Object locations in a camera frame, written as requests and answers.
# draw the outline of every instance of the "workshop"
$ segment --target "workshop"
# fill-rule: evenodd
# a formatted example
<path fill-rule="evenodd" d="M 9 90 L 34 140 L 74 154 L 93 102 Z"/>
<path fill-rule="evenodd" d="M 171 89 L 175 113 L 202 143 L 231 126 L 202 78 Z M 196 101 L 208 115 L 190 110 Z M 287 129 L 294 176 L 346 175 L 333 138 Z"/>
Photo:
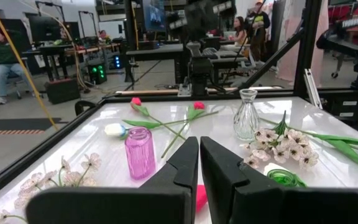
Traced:
<path fill-rule="evenodd" d="M 0 224 L 287 222 L 358 223 L 358 1 L 0 0 Z"/>

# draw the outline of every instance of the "computer tower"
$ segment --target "computer tower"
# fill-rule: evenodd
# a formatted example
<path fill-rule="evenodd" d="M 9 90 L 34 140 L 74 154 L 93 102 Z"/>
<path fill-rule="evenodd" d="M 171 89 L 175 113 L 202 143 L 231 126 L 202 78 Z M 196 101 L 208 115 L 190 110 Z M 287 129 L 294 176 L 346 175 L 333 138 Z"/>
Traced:
<path fill-rule="evenodd" d="M 90 63 L 88 65 L 89 80 L 94 85 L 99 85 L 107 81 L 106 68 L 104 63 Z"/>

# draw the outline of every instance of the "pink curtain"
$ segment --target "pink curtain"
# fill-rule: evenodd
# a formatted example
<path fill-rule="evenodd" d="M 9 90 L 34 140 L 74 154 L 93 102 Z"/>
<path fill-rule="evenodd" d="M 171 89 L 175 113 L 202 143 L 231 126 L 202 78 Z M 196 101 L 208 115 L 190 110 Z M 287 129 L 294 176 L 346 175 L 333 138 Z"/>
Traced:
<path fill-rule="evenodd" d="M 293 1 L 298 0 L 287 0 L 289 1 L 288 5 L 289 10 L 299 10 L 294 9 L 296 7 L 295 3 Z M 301 17 L 299 13 L 285 13 L 284 15 L 284 29 L 282 29 L 283 32 L 285 32 L 285 36 L 282 35 L 285 40 L 290 38 L 296 28 L 298 27 L 298 24 L 301 21 Z M 324 0 L 323 4 L 321 6 L 320 11 L 320 17 L 318 21 L 318 28 L 316 33 L 316 41 L 318 37 L 328 29 L 328 1 Z M 281 78 L 283 80 L 291 82 L 291 85 L 293 84 L 293 81 L 295 80 L 295 72 L 296 72 L 296 63 L 298 58 L 298 51 L 299 51 L 299 43 L 296 44 L 284 57 L 279 61 L 278 64 L 278 74 L 277 78 Z M 311 65 L 311 71 L 313 73 L 314 82 L 316 83 L 316 86 L 320 86 L 321 83 L 321 76 L 322 74 L 322 68 L 323 68 L 323 50 L 317 49 L 317 47 L 314 47 L 313 51 L 313 61 Z"/>

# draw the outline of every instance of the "sneaker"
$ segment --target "sneaker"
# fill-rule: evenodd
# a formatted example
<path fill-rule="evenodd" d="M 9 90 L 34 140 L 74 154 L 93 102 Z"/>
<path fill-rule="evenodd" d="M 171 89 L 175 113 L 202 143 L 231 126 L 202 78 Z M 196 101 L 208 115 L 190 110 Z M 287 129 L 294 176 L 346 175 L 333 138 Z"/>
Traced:
<path fill-rule="evenodd" d="M 4 105 L 7 103 L 6 97 L 0 96 L 0 105 Z"/>

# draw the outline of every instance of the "pink glass vase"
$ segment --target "pink glass vase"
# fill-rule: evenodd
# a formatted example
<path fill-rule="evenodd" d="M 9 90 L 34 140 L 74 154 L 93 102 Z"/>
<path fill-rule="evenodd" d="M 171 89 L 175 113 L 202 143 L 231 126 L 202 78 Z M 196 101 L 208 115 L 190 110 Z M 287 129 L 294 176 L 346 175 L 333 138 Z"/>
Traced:
<path fill-rule="evenodd" d="M 143 127 L 131 128 L 125 140 L 129 173 L 135 180 L 147 177 L 155 170 L 152 133 Z"/>

